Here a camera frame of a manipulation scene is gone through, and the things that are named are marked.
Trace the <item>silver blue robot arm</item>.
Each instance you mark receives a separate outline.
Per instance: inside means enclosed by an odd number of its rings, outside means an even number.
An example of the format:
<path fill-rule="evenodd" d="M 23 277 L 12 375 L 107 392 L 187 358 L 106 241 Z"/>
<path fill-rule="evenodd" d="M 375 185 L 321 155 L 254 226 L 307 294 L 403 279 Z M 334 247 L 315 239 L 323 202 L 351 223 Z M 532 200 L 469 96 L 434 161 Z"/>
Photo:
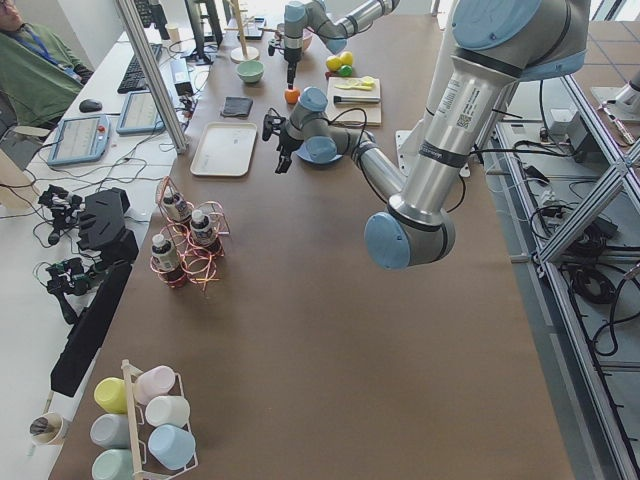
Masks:
<path fill-rule="evenodd" d="M 302 58 L 305 30 L 313 32 L 334 54 L 347 45 L 347 39 L 365 31 L 373 22 L 391 14 L 399 1 L 365 1 L 345 16 L 333 20 L 324 1 L 289 1 L 284 10 L 284 59 L 287 62 L 286 84 L 295 84 L 297 65 Z"/>
<path fill-rule="evenodd" d="M 402 173 L 363 128 L 329 120 L 326 95 L 304 89 L 291 114 L 268 113 L 264 139 L 278 138 L 278 172 L 305 148 L 315 163 L 349 156 L 386 199 L 365 227 L 370 257 L 403 269 L 444 258 L 455 228 L 444 203 L 500 94 L 522 81 L 578 71 L 586 55 L 590 5 L 586 1 L 459 1 L 441 44 L 418 145 Z"/>

